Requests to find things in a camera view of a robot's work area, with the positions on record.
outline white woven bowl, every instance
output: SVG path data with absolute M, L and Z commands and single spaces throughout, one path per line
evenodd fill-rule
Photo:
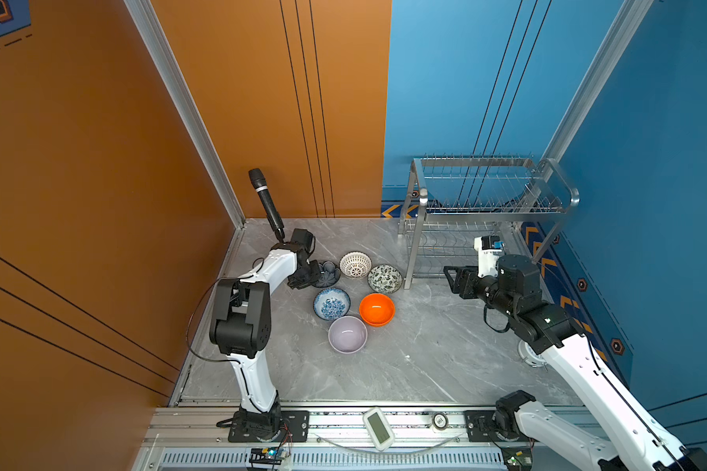
M 341 271 L 349 278 L 364 278 L 372 269 L 372 259 L 361 252 L 349 252 L 341 259 Z

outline purple bowl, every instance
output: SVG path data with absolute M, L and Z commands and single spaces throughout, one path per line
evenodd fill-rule
M 366 325 L 358 317 L 343 316 L 330 325 L 330 345 L 339 353 L 357 353 L 366 344 Z

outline wire rack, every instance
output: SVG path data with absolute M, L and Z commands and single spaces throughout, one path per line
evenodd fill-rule
M 556 162 L 504 155 L 414 159 L 403 208 L 414 200 L 417 217 L 401 211 L 398 227 L 410 247 L 406 289 L 414 277 L 442 277 L 445 265 L 475 265 L 474 238 L 502 223 L 555 222 L 539 261 L 579 196 Z

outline orange wall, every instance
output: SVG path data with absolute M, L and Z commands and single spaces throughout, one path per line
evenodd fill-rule
M 380 212 L 390 2 L 153 2 L 247 217 Z
M 233 228 L 124 4 L 31 20 L 0 38 L 0 469 L 128 469 Z

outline blue wall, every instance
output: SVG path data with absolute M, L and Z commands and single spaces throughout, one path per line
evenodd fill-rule
M 471 154 L 480 127 L 477 154 L 485 145 L 486 153 L 491 153 L 498 143 L 495 153 L 542 155 L 621 0 L 552 4 L 523 0 L 520 5 L 519 9 L 518 1 L 491 0 L 393 1 L 384 188 L 405 188 L 414 157 Z M 543 18 L 544 28 L 513 101 Z M 508 52 L 489 102 L 506 44 Z M 403 199 L 404 193 L 395 192 L 394 199 Z
M 562 165 L 581 189 L 566 235 L 630 339 L 633 393 L 707 392 L 707 0 L 654 2 Z M 707 396 L 654 413 L 704 418 Z M 671 431 L 700 442 L 707 421 Z

